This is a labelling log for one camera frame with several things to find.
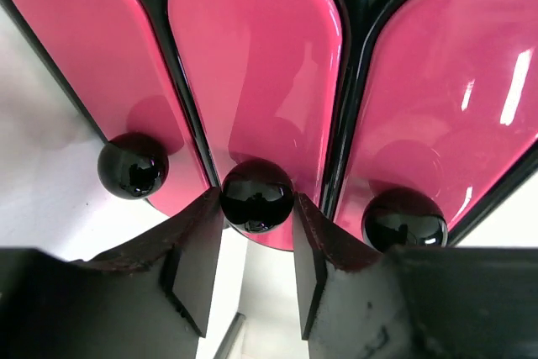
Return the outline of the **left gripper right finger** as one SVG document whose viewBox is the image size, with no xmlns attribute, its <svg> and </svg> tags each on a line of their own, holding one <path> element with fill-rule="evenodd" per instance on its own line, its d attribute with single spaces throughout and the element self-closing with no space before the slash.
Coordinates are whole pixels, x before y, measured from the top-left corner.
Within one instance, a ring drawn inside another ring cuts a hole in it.
<svg viewBox="0 0 538 359">
<path fill-rule="evenodd" d="M 534 358 L 533 249 L 374 251 L 299 193 L 293 256 L 312 358 Z"/>
</svg>

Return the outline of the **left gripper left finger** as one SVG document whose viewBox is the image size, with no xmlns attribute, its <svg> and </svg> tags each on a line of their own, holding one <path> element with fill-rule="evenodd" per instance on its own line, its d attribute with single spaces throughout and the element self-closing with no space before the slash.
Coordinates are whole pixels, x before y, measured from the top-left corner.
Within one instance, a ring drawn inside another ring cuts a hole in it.
<svg viewBox="0 0 538 359">
<path fill-rule="evenodd" d="M 193 358 L 208 331 L 220 191 L 90 261 L 1 252 L 4 358 Z"/>
</svg>

